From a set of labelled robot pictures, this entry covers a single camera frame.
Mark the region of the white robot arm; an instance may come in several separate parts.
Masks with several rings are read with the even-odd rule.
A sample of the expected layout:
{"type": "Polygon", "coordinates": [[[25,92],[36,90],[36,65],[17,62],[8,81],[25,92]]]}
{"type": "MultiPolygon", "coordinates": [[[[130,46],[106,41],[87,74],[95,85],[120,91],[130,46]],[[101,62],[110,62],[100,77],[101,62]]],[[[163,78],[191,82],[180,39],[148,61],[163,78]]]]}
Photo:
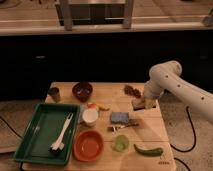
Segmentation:
{"type": "Polygon", "coordinates": [[[164,90],[168,90],[213,124],[213,94],[186,82],[180,77],[181,73],[182,66],[178,61],[152,66],[149,80],[144,85],[144,97],[158,99],[164,90]]]}

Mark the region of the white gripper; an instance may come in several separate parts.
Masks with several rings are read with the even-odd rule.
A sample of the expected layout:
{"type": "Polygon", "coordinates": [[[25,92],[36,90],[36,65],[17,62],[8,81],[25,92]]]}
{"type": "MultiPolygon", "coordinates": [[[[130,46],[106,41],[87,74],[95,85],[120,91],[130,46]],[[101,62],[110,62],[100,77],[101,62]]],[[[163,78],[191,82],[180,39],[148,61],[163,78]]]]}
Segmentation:
{"type": "Polygon", "coordinates": [[[156,100],[164,93],[164,89],[157,83],[149,80],[144,85],[143,95],[146,97],[144,105],[146,109],[151,109],[156,106],[156,100]]]}

